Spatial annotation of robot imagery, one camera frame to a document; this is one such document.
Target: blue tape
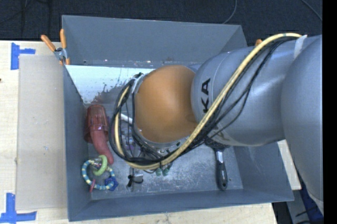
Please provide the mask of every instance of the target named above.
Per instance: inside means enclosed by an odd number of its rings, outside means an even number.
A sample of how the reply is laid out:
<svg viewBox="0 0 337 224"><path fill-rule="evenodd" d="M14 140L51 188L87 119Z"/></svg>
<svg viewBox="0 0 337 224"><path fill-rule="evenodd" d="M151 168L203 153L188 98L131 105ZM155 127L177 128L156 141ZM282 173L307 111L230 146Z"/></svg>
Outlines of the blue tape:
<svg viewBox="0 0 337 224"><path fill-rule="evenodd" d="M36 213L16 213L15 211L15 195L6 194L6 212L1 213L0 223L16 224L17 221L32 221L36 218Z"/></svg>
<svg viewBox="0 0 337 224"><path fill-rule="evenodd" d="M35 50L29 48L20 49L19 45L16 45L14 42L12 42L11 70L18 70L20 54L35 54Z"/></svg>

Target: orange handle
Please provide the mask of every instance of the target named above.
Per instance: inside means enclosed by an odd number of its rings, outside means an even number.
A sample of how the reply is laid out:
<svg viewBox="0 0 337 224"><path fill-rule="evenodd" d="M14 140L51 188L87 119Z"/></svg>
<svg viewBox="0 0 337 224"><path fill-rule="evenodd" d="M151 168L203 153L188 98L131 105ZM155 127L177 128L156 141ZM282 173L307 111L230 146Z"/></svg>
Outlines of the orange handle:
<svg viewBox="0 0 337 224"><path fill-rule="evenodd" d="M41 35L41 40L48 46L48 48L52 52L55 52L56 50L55 45L51 42L51 40L46 35Z"/></svg>
<svg viewBox="0 0 337 224"><path fill-rule="evenodd" d="M61 40L62 48L63 49L67 48L67 42L65 41L64 29L60 30L60 40Z"/></svg>

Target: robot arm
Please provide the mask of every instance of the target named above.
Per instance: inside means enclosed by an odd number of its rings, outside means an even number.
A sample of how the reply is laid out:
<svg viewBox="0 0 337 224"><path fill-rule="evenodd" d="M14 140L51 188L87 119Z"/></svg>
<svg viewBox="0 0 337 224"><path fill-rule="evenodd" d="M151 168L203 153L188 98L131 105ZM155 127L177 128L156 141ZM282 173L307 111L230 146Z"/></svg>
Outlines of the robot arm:
<svg viewBox="0 0 337 224"><path fill-rule="evenodd" d="M279 34L199 67L166 66L149 74L126 84L110 129L111 147L131 167L165 167L206 137L229 146L286 139L323 212L322 36ZM146 148L138 159L119 132L121 106L130 95L136 100L133 136Z"/></svg>

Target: gray metal box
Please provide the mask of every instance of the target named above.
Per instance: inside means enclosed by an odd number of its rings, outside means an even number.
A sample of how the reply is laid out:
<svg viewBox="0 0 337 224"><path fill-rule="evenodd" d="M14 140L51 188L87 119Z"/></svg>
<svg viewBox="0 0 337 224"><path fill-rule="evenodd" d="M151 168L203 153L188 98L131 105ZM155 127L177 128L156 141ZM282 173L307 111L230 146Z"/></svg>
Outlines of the gray metal box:
<svg viewBox="0 0 337 224"><path fill-rule="evenodd" d="M200 146L174 161L168 176L144 173L144 182L137 191L130 191L126 186L129 166L114 154L118 187L114 191L89 193L81 166L95 156L95 150L83 139L86 108L90 105L83 94L94 87L90 83L100 82L100 76L91 75L86 67L132 72L167 64L202 64L219 52L245 47L246 41L239 25L65 15L62 27L72 61L70 67L63 69L70 221L293 200L277 143L226 149L229 178L226 191L216 186L213 150ZM82 85L79 89L72 68L78 68L76 73L82 72L82 78L91 81L84 82L86 88ZM124 83L109 88L101 84L102 90L97 95L111 117Z"/></svg>

